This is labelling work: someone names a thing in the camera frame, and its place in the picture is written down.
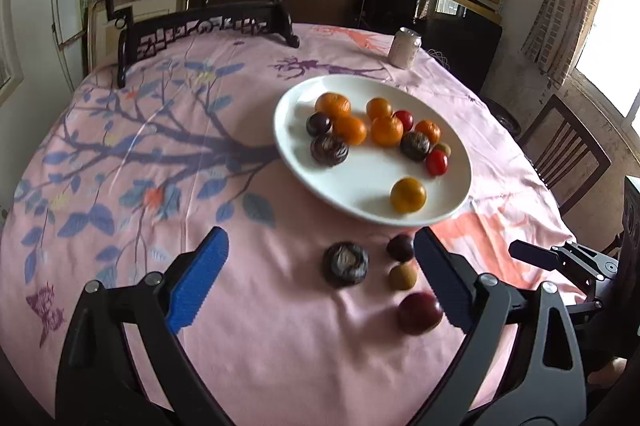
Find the screw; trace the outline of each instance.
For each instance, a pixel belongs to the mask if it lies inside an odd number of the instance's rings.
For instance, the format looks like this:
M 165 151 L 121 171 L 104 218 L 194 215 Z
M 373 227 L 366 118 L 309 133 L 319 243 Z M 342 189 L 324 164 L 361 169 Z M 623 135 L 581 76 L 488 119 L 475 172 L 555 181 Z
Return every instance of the screw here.
M 158 285 L 162 281 L 162 273 L 153 271 L 145 276 L 145 283 L 147 285 Z
M 558 286 L 551 281 L 543 281 L 542 290 L 549 294 L 553 294 L 554 292 L 558 292 Z
M 495 278 L 495 276 L 491 273 L 482 273 L 482 275 L 480 275 L 478 279 L 480 280 L 480 283 L 485 287 L 493 287 L 494 285 L 498 285 L 498 279 Z
M 88 293 L 96 292 L 100 289 L 100 282 L 97 280 L 88 281 L 84 286 L 84 291 Z

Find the orange tomato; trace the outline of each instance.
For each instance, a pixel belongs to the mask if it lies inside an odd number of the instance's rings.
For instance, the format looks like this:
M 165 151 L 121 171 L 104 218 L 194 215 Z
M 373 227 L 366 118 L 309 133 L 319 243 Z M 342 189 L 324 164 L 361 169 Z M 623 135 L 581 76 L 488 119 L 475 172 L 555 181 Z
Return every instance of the orange tomato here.
M 316 100 L 316 112 L 323 112 L 331 120 L 351 116 L 350 101 L 335 92 L 325 92 Z
M 357 117 L 338 117 L 334 121 L 334 134 L 341 137 L 349 146 L 358 146 L 367 138 L 367 127 Z
M 424 119 L 418 123 L 414 130 L 426 135 L 429 138 L 431 146 L 435 145 L 440 140 L 440 127 L 428 119 Z
M 373 98 L 367 103 L 367 116 L 371 121 L 374 121 L 377 117 L 390 116 L 392 112 L 391 103 L 386 101 L 385 98 Z
M 391 205 L 398 213 L 417 212 L 427 201 L 424 186 L 413 177 L 405 177 L 394 184 L 390 195 Z
M 377 117 L 371 125 L 371 139 L 380 146 L 396 146 L 403 132 L 402 121 L 393 116 Z

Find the cherry tomato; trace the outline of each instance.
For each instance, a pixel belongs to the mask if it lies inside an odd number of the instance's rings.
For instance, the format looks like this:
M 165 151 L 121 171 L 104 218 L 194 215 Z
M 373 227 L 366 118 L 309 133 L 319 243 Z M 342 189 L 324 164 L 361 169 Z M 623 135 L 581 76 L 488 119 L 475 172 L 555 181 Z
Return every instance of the cherry tomato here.
M 444 175 L 449 167 L 447 154 L 440 149 L 433 150 L 427 157 L 427 171 L 434 177 Z
M 411 115 L 411 112 L 397 111 L 394 116 L 402 121 L 404 132 L 409 132 L 409 130 L 414 128 L 414 117 Z
M 391 188 L 391 204 L 398 213 L 417 212 L 427 200 L 427 192 L 424 186 L 413 177 L 405 177 Z

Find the chair back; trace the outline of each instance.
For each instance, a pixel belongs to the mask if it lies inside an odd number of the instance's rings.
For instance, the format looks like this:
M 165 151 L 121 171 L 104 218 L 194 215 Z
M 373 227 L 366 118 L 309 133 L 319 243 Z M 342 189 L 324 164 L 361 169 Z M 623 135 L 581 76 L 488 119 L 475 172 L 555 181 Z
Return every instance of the chair back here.
M 551 189 L 558 184 L 588 153 L 597 163 L 591 175 L 560 205 L 560 214 L 564 215 L 602 177 L 602 174 L 611 166 L 611 160 L 587 127 L 555 94 L 551 96 L 538 117 L 518 141 L 520 148 L 524 149 L 524 146 L 531 141 L 551 111 L 557 111 L 562 117 L 562 122 L 538 158 L 535 160 L 529 158 L 545 186 Z

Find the tangerine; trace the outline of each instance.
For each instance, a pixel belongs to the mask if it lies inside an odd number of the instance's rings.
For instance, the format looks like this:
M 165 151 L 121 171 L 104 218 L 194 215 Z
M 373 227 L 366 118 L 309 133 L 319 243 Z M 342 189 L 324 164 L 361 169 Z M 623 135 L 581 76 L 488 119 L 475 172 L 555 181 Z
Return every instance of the tangerine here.
M 429 138 L 431 146 L 435 145 L 440 140 L 440 127 L 428 119 L 424 119 L 418 123 L 414 130 L 426 135 Z
M 396 146 L 403 132 L 402 121 L 393 116 L 377 117 L 371 125 L 371 139 L 379 146 Z
M 351 102 L 335 92 L 325 92 L 316 100 L 316 112 L 323 112 L 333 121 L 338 117 L 351 116 Z
M 341 137 L 347 145 L 358 146 L 367 138 L 367 127 L 357 117 L 338 117 L 334 121 L 334 134 Z
M 373 98 L 367 103 L 367 116 L 371 121 L 374 121 L 377 117 L 390 116 L 392 112 L 391 103 L 386 101 L 385 98 Z

